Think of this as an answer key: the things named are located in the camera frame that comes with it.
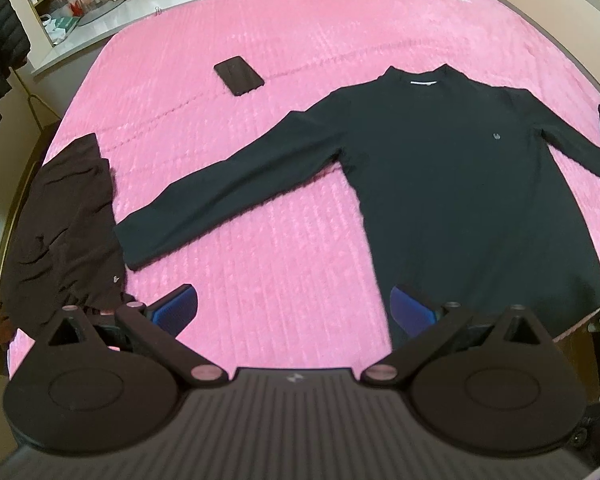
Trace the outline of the dark green long-sleeve shirt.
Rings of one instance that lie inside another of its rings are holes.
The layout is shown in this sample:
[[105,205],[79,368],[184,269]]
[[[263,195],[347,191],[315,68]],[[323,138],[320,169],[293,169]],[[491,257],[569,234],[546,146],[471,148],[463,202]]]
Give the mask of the dark green long-sleeve shirt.
[[116,234],[139,269],[338,162],[381,296],[521,304],[558,336],[600,307],[600,258],[557,154],[600,179],[600,148],[531,92],[389,68],[171,183]]

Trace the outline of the gold clothes rack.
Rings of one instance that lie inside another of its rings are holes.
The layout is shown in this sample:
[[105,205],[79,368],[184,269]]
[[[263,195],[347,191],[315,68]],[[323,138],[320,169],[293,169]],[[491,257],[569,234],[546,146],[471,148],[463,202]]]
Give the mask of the gold clothes rack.
[[45,128],[60,121],[36,88],[30,66],[12,72],[8,82],[12,90],[0,101],[0,262],[34,148]]

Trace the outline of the pink ribbed bed blanket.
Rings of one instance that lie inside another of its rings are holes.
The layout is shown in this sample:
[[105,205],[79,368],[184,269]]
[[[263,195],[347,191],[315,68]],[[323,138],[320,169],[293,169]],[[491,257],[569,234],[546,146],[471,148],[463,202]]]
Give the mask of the pink ribbed bed blanket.
[[600,310],[600,94],[496,0],[199,0],[114,35],[50,149],[110,163],[128,292],[198,292],[181,341],[226,368],[350,367],[391,349],[389,292],[501,310],[572,253],[516,200],[559,172],[596,255],[560,310]]

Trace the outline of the dark brown garment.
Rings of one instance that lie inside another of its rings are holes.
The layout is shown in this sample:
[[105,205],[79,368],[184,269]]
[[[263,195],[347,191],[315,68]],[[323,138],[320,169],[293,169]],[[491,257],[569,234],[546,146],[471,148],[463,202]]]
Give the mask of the dark brown garment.
[[114,181],[93,133],[38,170],[7,253],[6,316],[38,338],[65,306],[112,311],[132,299],[114,234]]

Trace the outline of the black smartphone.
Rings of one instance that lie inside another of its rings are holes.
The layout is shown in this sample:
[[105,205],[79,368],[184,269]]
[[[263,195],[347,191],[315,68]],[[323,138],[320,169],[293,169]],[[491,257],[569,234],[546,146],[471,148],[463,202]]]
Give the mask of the black smartphone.
[[263,78],[241,56],[219,62],[213,69],[233,96],[242,96],[264,85]]

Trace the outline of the standing fan base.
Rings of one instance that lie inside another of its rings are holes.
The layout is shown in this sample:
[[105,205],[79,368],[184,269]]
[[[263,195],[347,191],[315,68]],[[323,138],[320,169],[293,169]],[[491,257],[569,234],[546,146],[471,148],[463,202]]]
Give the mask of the standing fan base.
[[92,0],[78,21],[79,26],[86,26],[114,10],[119,4],[117,0]]

